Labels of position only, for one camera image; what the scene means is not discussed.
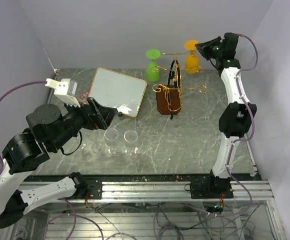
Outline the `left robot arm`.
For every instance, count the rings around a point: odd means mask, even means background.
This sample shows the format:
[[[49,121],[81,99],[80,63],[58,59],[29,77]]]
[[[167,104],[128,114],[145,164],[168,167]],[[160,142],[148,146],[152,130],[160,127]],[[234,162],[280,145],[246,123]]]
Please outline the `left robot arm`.
[[[99,199],[100,184],[84,179],[79,172],[49,185],[19,190],[20,184],[42,163],[49,153],[63,151],[73,137],[81,137],[81,129],[106,130],[118,110],[100,105],[94,98],[80,106],[65,105],[67,114],[54,104],[43,104],[26,116],[28,128],[15,135],[2,151],[0,167],[0,229],[19,221],[23,215],[46,203],[61,198],[80,199],[93,194]]]

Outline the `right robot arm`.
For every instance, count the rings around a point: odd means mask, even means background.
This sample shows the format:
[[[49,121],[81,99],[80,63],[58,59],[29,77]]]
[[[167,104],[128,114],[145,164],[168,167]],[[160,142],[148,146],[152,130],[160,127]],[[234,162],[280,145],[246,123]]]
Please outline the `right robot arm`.
[[[205,192],[211,198],[230,189],[233,159],[240,142],[246,141],[245,135],[254,130],[254,116],[257,106],[252,104],[241,80],[240,62],[236,59],[236,48],[240,34],[227,32],[223,37],[197,43],[198,52],[206,60],[215,60],[214,68],[224,83],[228,106],[219,119],[221,145],[217,160],[210,171]]]

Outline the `clear wine glass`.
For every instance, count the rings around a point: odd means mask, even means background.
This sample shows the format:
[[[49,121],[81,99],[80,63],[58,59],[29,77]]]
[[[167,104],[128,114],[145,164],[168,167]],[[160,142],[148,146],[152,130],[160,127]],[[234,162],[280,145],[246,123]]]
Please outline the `clear wine glass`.
[[[138,153],[138,134],[135,130],[128,130],[124,134],[125,153],[133,158]]]
[[[92,135],[92,152],[96,155],[100,155],[105,151],[105,143],[103,142],[103,130],[95,130]]]
[[[86,134],[83,130],[80,131],[80,145],[79,145],[79,150],[82,151],[84,149],[86,149],[87,145],[88,145],[88,138],[86,137]]]
[[[121,155],[121,148],[118,141],[118,131],[114,128],[109,128],[104,133],[104,140],[108,146],[108,152],[112,156]]]

